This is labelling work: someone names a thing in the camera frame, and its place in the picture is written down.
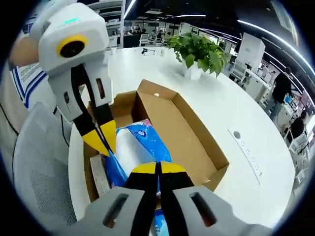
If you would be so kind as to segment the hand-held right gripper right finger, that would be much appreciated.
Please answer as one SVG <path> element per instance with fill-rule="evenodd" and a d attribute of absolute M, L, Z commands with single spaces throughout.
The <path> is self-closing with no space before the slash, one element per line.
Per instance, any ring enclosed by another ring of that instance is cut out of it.
<path fill-rule="evenodd" d="M 194 185 L 185 169 L 159 163 L 161 207 L 171 236 L 269 236 L 272 230 L 247 224 L 232 206 L 203 185 Z"/>

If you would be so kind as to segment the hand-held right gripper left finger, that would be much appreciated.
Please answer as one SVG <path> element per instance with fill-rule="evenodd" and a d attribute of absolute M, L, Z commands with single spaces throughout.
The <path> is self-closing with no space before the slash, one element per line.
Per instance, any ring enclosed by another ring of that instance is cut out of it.
<path fill-rule="evenodd" d="M 148 236 L 157 201 L 156 162 L 134 168 L 116 186 L 86 207 L 83 218 L 56 236 Z"/>

